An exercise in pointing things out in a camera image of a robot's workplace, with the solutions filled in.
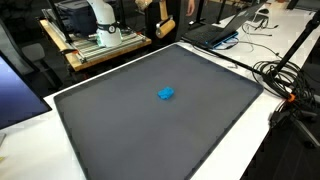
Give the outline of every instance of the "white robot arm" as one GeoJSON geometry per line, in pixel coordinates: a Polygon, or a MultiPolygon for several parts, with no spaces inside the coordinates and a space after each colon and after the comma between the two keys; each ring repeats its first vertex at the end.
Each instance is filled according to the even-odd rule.
{"type": "Polygon", "coordinates": [[[98,45],[101,47],[113,47],[121,44],[120,29],[114,17],[112,7],[104,0],[87,0],[97,18],[98,45]]]}

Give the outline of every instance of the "laptop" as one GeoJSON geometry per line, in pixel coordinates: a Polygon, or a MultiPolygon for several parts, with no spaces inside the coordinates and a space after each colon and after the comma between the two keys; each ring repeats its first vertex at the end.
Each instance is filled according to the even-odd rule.
{"type": "Polygon", "coordinates": [[[237,13],[225,28],[205,24],[191,30],[182,36],[182,39],[191,44],[201,45],[210,49],[219,46],[222,42],[238,35],[237,30],[255,13],[263,3],[251,6],[237,13]]]}

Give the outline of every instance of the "gray mat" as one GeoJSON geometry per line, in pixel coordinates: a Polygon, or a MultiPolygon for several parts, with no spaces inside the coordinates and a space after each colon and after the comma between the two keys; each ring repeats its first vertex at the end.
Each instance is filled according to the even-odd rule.
{"type": "Polygon", "coordinates": [[[188,179],[263,88],[173,45],[55,97],[88,179],[188,179]],[[175,90],[169,100],[157,92],[175,90]]]}

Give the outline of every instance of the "monitor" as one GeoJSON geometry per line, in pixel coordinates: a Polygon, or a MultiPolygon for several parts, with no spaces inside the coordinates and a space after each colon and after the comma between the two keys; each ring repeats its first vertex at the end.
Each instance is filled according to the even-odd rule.
{"type": "Polygon", "coordinates": [[[0,129],[50,110],[0,51],[0,129]]]}

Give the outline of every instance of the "blue sponge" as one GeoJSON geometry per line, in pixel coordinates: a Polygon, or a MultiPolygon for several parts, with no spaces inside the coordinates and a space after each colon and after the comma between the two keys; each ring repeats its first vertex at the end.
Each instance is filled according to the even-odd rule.
{"type": "Polygon", "coordinates": [[[174,90],[170,87],[166,87],[158,92],[158,96],[162,100],[170,99],[173,94],[174,94],[174,90]]]}

